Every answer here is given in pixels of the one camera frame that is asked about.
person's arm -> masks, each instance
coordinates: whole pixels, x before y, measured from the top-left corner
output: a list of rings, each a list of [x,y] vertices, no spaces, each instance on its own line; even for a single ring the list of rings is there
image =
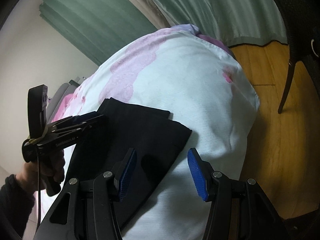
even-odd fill
[[[64,180],[64,152],[50,155],[52,169],[40,163],[40,171],[45,176],[53,176],[56,182]],[[10,175],[0,190],[0,208],[13,228],[22,238],[29,215],[35,204],[34,192],[37,191],[37,163],[24,163],[17,175]]]

floor plank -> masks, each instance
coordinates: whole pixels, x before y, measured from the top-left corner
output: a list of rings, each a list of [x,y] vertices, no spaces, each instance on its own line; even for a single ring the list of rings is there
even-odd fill
[[[320,101],[303,63],[296,65],[283,113],[277,109],[288,69],[288,46],[232,48],[260,98],[241,179],[255,178],[283,218],[313,211],[320,201]]]

silver screw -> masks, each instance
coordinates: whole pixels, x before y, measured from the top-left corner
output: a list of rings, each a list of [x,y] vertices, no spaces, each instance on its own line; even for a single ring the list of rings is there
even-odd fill
[[[78,182],[78,180],[77,180],[76,178],[72,178],[72,179],[69,180],[69,184],[70,184],[70,185],[74,185],[74,184],[76,184],[77,182]]]
[[[111,171],[106,171],[105,173],[103,173],[103,177],[105,178],[109,178],[112,176],[112,172]]]
[[[256,180],[255,179],[248,179],[248,183],[250,185],[254,185],[254,184],[256,184]]]
[[[221,178],[221,177],[222,177],[222,173],[221,173],[220,171],[215,171],[215,172],[213,173],[213,176],[214,176],[215,178]]]

white bed sheet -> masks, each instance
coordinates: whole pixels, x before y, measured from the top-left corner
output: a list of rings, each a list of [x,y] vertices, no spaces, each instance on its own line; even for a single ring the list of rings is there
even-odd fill
[[[104,98],[169,110],[193,132],[123,239],[202,239],[210,203],[197,195],[187,151],[239,179],[259,99],[236,60],[185,31],[162,29],[127,45],[88,78],[63,117],[96,111]],[[73,147],[65,149],[68,168]],[[42,192],[42,217],[55,197]]]

dark sweater sleeve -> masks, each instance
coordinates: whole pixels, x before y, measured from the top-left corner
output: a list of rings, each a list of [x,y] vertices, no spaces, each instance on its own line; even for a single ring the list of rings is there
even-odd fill
[[[5,179],[0,190],[0,208],[22,238],[35,198],[28,196],[12,174]]]

